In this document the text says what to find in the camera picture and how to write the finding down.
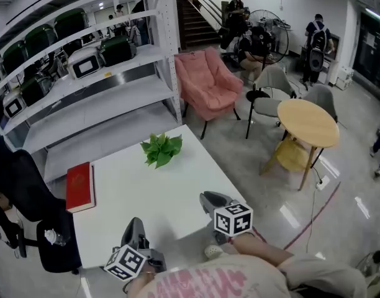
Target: gray chair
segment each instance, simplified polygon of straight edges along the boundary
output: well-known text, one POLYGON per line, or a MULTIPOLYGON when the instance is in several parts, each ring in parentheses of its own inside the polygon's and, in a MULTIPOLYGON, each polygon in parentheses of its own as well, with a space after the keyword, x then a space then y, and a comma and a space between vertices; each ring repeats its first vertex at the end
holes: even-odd
MULTIPOLYGON (((279 66, 267 66, 259 78, 256 80, 255 88, 275 88, 280 89, 291 98, 296 98, 295 90, 287 79, 287 76, 279 66)), ((278 118, 277 108, 281 101, 273 98, 259 97, 251 104, 250 118, 248 120, 247 138, 252 118, 252 109, 259 115, 278 118)))
MULTIPOLYGON (((323 110, 331 115, 336 123, 338 123, 338 115, 335 110, 335 104, 333 102, 333 94, 328 87, 322 84, 315 84, 303 99, 320 106, 323 110)), ((323 151, 324 149, 322 148, 319 155, 314 160, 311 168, 314 167, 323 151)))

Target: table leg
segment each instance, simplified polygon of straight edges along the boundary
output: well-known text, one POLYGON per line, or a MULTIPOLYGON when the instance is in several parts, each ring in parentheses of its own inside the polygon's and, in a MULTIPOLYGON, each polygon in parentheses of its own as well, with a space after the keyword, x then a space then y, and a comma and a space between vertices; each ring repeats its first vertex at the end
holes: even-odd
POLYGON ((315 150, 317 148, 316 147, 312 147, 311 151, 310 151, 310 156, 309 156, 309 160, 307 162, 307 166, 306 166, 306 169, 304 170, 304 175, 303 175, 303 179, 302 179, 302 184, 301 184, 301 187, 299 188, 299 191, 301 191, 303 189, 303 185, 304 183, 306 182, 306 178, 307 178, 307 175, 309 173, 309 170, 310 170, 310 167, 312 165, 312 162, 313 162, 313 157, 314 157, 314 153, 315 153, 315 150))
POLYGON ((277 156, 280 154, 281 150, 283 149, 283 146, 286 144, 286 141, 290 140, 291 136, 286 136, 285 139, 281 142, 280 146, 276 149, 274 152, 274 155, 270 158, 270 160, 267 162, 267 164, 263 167, 263 169, 259 172, 259 175, 261 176, 262 174, 265 174, 271 166, 273 165, 275 159, 277 156))

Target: green plant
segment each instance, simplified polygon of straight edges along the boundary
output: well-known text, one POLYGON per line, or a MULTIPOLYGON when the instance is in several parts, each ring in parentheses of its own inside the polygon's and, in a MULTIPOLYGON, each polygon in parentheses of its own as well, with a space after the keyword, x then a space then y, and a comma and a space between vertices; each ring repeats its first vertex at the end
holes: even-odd
POLYGON ((182 149, 182 135, 169 138, 165 133, 157 137, 154 133, 150 135, 150 143, 142 142, 140 144, 147 155, 146 163, 150 166, 157 162, 155 168, 166 165, 182 149))

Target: red book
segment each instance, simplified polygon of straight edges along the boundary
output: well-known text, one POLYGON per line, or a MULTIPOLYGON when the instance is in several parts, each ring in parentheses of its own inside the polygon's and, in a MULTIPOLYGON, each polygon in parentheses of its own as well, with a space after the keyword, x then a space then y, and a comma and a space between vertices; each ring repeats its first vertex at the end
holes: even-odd
POLYGON ((67 171, 66 210, 75 213, 94 206, 93 167, 86 162, 67 171))

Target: metal shelf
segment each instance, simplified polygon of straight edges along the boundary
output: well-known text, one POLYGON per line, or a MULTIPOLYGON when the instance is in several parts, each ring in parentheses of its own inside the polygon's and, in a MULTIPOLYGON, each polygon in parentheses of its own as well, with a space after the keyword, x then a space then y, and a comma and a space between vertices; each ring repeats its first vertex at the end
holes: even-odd
POLYGON ((105 120, 173 97, 156 75, 108 89, 65 107, 34 123, 23 149, 34 153, 105 120))
POLYGON ((54 52, 55 50, 65 46, 67 43, 70 43, 70 42, 77 40, 77 39, 79 39, 85 35, 96 32, 97 30, 104 29, 104 28, 111 26, 111 25, 115 25, 115 24, 125 22, 128 20, 139 19, 141 17, 148 17, 148 16, 155 16, 155 15, 157 15, 157 10, 148 10, 148 11, 143 11, 143 12, 139 12, 139 13, 129 14, 127 16, 108 20, 108 21, 105 21, 105 22, 100 23, 100 24, 92 25, 92 26, 87 27, 86 29, 84 29, 82 31, 79 31, 73 35, 70 35, 69 37, 64 38, 63 40, 60 40, 59 42, 57 42, 57 43, 51 45, 50 47, 42 50, 40 53, 34 55, 32 58, 27 60, 24 64, 20 65, 20 67, 18 67, 12 73, 7 75, 2 81, 0 81, 0 89, 3 88, 6 85, 6 83, 8 83, 8 81, 10 81, 16 75, 23 72, 30 65, 33 65, 34 62, 36 62, 37 60, 47 56, 49 53, 54 52))
POLYGON ((4 128, 4 131, 5 133, 9 133, 12 129, 25 122, 28 118, 42 111, 42 109, 47 108, 60 99, 69 96, 70 94, 73 94, 80 89, 88 87, 89 85, 92 85, 112 75, 116 75, 142 65, 153 63, 154 61, 159 61, 163 58, 164 54, 159 47, 148 44, 138 47, 136 56, 129 61, 125 61, 110 67, 104 67, 101 70, 81 79, 73 79, 70 75, 67 75, 59 79, 52 87, 51 91, 44 98, 37 101, 30 107, 27 107, 15 117, 9 119, 4 128))
POLYGON ((151 133, 163 133, 177 126, 160 102, 128 112, 49 149, 44 180, 60 178, 76 165, 100 159, 146 140, 151 133))

